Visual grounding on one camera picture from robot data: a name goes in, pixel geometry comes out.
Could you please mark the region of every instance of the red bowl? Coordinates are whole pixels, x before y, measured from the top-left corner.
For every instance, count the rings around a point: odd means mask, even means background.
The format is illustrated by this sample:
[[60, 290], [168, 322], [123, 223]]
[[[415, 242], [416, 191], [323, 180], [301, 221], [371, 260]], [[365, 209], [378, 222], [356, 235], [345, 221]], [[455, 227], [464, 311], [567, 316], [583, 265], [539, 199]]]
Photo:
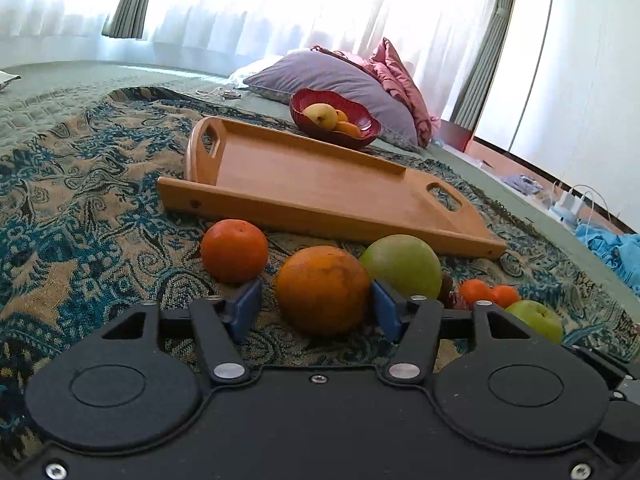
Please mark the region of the red bowl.
[[[302, 113], [302, 110], [315, 103], [326, 103], [338, 110], [342, 110], [347, 115], [349, 122], [359, 127], [362, 136], [356, 139], [342, 132], [328, 132], [317, 126]], [[371, 114], [364, 106], [354, 101], [349, 101], [335, 92], [303, 88], [291, 97], [289, 110], [291, 111], [293, 122], [296, 123], [301, 132], [313, 139], [337, 144], [344, 148], [361, 150], [371, 144], [380, 133], [380, 123], [371, 117]]]

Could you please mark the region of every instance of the blue paisley pattern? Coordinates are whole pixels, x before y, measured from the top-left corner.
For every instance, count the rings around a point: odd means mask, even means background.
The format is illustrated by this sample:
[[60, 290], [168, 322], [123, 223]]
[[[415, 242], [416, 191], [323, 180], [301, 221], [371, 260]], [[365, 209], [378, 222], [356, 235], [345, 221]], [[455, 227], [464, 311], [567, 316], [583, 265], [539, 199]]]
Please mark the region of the blue paisley pattern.
[[[199, 240], [210, 222], [167, 213], [156, 191], [159, 176], [181, 176], [190, 131], [206, 115], [300, 134], [274, 118], [166, 89], [129, 88], [0, 158], [0, 456], [5, 462], [18, 462], [39, 446], [23, 391], [29, 377], [59, 352], [139, 300], [158, 298], [162, 308], [180, 308], [194, 298], [232, 292], [212, 282], [200, 264]], [[523, 296], [555, 308], [565, 342], [636, 358], [640, 340], [621, 305], [530, 226], [438, 161], [367, 151], [449, 182], [507, 241], [497, 262], [443, 256], [442, 266], [456, 283], [480, 277], [516, 285]], [[331, 341], [302, 337], [281, 322], [271, 286], [283, 261], [303, 247], [333, 243], [355, 256], [364, 247], [266, 234], [264, 306], [241, 346], [244, 359], [254, 369], [383, 365], [394, 346], [379, 329], [366, 326]], [[436, 366], [463, 347], [443, 342]], [[168, 340], [164, 349], [194, 365], [193, 341]]]

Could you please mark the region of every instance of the green apple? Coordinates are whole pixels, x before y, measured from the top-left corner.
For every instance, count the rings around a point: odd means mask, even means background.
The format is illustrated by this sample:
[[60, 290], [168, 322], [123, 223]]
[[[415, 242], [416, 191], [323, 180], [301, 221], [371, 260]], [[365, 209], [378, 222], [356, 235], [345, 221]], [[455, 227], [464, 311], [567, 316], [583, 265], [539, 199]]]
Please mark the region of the green apple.
[[442, 286], [440, 261], [426, 242], [409, 235], [391, 235], [373, 242], [360, 257], [369, 276], [399, 294], [435, 300]]
[[554, 343], [562, 342], [562, 320], [548, 306], [537, 301], [521, 300], [505, 310]]

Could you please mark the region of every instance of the orange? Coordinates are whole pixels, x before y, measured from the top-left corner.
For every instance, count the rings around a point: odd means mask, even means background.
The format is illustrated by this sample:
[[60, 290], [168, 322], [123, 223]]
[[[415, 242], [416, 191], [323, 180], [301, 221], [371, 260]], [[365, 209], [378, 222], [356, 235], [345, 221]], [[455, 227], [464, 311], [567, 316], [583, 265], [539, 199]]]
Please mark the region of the orange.
[[482, 280], [466, 280], [466, 282], [460, 285], [458, 292], [469, 305], [474, 304], [476, 301], [494, 300], [494, 298], [492, 298], [491, 288]]
[[360, 262], [337, 247], [293, 254], [275, 280], [282, 317], [300, 332], [331, 336], [360, 325], [369, 303], [370, 279]]
[[507, 308], [522, 299], [518, 291], [509, 285], [494, 286], [494, 288], [491, 289], [491, 294], [492, 301], [502, 308]]
[[345, 121], [345, 122], [349, 121], [349, 118], [347, 117], [347, 114], [344, 113], [342, 110], [338, 110], [338, 108], [336, 108], [335, 112], [338, 114], [338, 120], [339, 121]]
[[353, 123], [348, 123], [347, 121], [338, 121], [334, 130], [336, 132], [342, 132], [348, 136], [355, 137], [356, 139], [359, 139], [362, 136], [362, 132], [359, 127]]
[[202, 237], [202, 266], [220, 283], [236, 284], [256, 278], [267, 264], [267, 238], [244, 220], [221, 220]]

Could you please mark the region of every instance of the green curtain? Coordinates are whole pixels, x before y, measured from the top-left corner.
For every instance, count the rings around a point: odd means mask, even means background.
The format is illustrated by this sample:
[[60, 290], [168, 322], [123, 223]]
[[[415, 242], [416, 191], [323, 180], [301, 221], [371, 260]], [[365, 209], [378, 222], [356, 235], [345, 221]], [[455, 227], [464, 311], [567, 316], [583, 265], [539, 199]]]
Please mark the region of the green curtain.
[[149, 0], [120, 0], [116, 11], [105, 22], [102, 35], [110, 38], [142, 38], [148, 3]]
[[451, 121], [467, 130], [472, 131], [476, 127], [491, 81], [494, 79], [513, 1], [496, 0], [494, 14], [482, 39], [480, 52], [453, 108]]

